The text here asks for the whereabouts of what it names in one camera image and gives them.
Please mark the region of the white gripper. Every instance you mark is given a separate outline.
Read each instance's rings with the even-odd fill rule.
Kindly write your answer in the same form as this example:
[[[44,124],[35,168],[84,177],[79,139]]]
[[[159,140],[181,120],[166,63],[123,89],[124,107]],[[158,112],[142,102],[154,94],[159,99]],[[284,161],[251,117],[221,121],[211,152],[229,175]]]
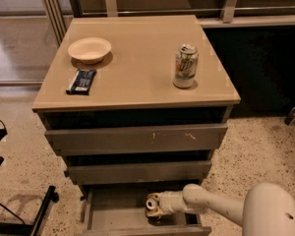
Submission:
[[[150,193],[147,199],[159,201],[160,209],[147,210],[146,217],[162,217],[167,214],[177,213],[181,209],[182,193],[181,191],[165,191],[162,193]]]

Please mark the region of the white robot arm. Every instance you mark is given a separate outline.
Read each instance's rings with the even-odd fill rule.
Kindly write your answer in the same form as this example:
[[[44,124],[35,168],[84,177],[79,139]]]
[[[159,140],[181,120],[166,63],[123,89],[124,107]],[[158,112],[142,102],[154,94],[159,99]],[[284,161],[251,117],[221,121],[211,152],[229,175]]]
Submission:
[[[243,236],[295,236],[295,200],[283,188],[268,182],[252,187],[243,201],[188,184],[182,191],[148,194],[146,208],[147,217],[196,214],[209,208],[241,226]]]

